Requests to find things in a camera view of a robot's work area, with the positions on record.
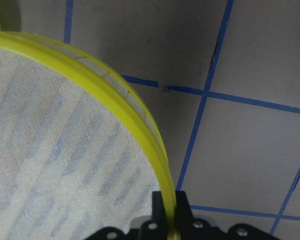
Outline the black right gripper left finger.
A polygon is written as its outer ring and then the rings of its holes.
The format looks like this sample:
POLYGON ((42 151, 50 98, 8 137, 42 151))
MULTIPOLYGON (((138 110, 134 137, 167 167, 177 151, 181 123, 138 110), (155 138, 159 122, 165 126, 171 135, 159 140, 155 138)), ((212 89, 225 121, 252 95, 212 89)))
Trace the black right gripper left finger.
POLYGON ((162 193, 153 191, 151 195, 151 219, 159 225, 167 225, 166 211, 162 193))

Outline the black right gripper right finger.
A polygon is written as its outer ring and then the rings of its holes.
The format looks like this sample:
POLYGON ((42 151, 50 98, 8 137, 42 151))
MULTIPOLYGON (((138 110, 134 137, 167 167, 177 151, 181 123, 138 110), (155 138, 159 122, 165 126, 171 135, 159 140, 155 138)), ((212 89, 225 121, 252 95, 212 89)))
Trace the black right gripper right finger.
POLYGON ((184 191, 176 191, 175 222, 178 228, 190 228, 193 225, 193 214, 187 195, 184 191))

